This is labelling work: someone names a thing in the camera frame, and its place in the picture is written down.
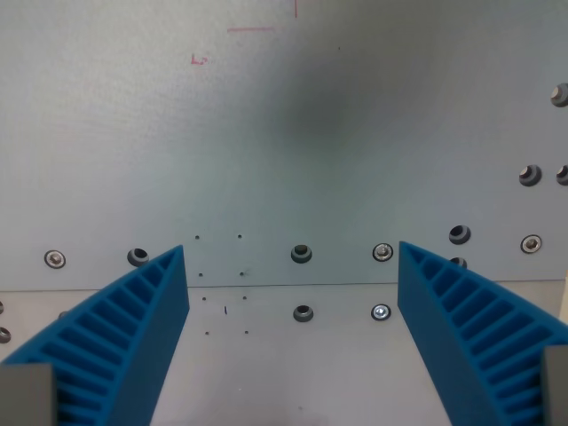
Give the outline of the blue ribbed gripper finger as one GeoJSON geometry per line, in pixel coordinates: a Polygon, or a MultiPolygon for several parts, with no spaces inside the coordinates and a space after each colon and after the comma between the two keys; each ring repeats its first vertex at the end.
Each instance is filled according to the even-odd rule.
{"type": "Polygon", "coordinates": [[[453,425],[542,425],[542,353],[559,319],[500,284],[400,242],[398,308],[453,425]]]}
{"type": "Polygon", "coordinates": [[[147,425],[189,310],[176,246],[79,303],[3,363],[53,368],[61,425],[147,425]]]}

